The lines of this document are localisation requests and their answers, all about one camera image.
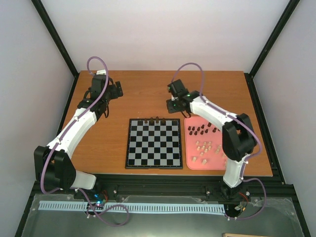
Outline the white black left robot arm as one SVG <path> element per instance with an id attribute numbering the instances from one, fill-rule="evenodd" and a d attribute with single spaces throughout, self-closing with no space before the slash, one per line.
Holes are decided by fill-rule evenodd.
<path id="1" fill-rule="evenodd" d="M 109 102 L 123 96 L 120 82 L 114 82 L 106 70 L 99 70 L 92 77 L 92 85 L 85 92 L 77 109 L 63 130 L 45 147 L 34 151 L 35 171 L 42 193 L 68 189 L 85 189 L 87 195 L 96 199 L 102 195 L 103 187 L 96 176 L 75 169 L 71 158 L 87 133 L 101 116 L 109 116 Z"/>

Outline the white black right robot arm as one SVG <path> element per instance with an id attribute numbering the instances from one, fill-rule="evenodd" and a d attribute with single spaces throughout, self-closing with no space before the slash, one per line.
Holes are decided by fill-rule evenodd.
<path id="1" fill-rule="evenodd" d="M 210 102 L 201 92 L 189 92 L 180 79 L 167 86 L 171 99 L 166 101 L 170 114 L 186 112 L 197 115 L 214 125 L 222 133 L 222 148 L 228 158 L 223 181 L 230 189 L 237 188 L 244 179 L 248 160 L 262 151 L 262 144 L 247 114 L 234 114 Z"/>

